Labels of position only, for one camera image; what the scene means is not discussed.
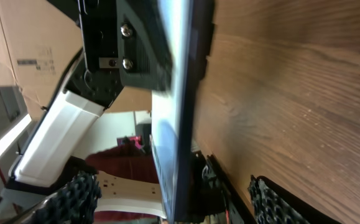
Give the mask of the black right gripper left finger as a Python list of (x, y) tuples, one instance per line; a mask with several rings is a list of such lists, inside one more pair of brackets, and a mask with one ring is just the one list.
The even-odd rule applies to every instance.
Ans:
[(79, 172), (72, 181), (10, 219), (20, 224), (92, 224), (102, 192), (95, 174)]

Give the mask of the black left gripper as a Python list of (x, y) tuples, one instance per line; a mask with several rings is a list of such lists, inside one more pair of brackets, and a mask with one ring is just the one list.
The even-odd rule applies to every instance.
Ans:
[(173, 59), (157, 1), (77, 3), (83, 50), (66, 90), (109, 108), (122, 84), (154, 91), (171, 89)]

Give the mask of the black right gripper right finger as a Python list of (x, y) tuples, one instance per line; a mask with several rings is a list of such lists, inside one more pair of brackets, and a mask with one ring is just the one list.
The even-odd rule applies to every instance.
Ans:
[(251, 176), (248, 187), (258, 224), (339, 224), (265, 176)]

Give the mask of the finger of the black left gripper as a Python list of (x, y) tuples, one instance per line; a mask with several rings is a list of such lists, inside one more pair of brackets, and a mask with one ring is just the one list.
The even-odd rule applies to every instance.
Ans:
[(213, 15), (215, 11), (214, 0), (195, 1), (196, 31), (198, 32), (196, 45), (196, 75), (198, 81), (204, 79), (210, 55), (211, 43), (215, 25)]

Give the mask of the blue-framed smartphone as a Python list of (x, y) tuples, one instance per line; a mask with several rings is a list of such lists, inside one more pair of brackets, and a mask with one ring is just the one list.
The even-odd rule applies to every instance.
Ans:
[(195, 1), (160, 1), (159, 10), (173, 57), (168, 91), (152, 94), (152, 146), (162, 199), (170, 223), (187, 219), (195, 95), (197, 31)]

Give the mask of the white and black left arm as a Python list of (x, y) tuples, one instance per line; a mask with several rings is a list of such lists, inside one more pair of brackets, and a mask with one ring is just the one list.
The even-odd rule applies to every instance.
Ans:
[(165, 200), (191, 191), (196, 90), (205, 76), (214, 1), (54, 1), (81, 30), (72, 58), (13, 170), (40, 194), (63, 185), (83, 135), (125, 87), (154, 94), (152, 153)]

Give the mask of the dark red cloth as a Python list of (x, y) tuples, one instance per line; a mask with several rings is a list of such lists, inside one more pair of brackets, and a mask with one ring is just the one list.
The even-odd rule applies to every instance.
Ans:
[[(134, 144), (120, 146), (90, 154), (85, 162), (96, 170), (116, 177), (157, 184), (154, 159), (151, 155), (143, 155)], [(103, 211), (95, 213), (97, 222), (133, 221), (142, 218), (154, 218), (153, 215), (142, 213)]]

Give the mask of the brown cardboard box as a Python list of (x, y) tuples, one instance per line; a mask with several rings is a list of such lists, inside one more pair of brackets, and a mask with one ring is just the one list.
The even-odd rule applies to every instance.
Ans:
[(39, 120), (73, 59), (69, 89), (107, 112), (142, 111), (152, 107), (152, 93), (122, 87), (114, 72), (90, 74), (83, 58), (81, 29), (48, 1), (0, 1), (0, 87), (16, 86), (27, 111)]

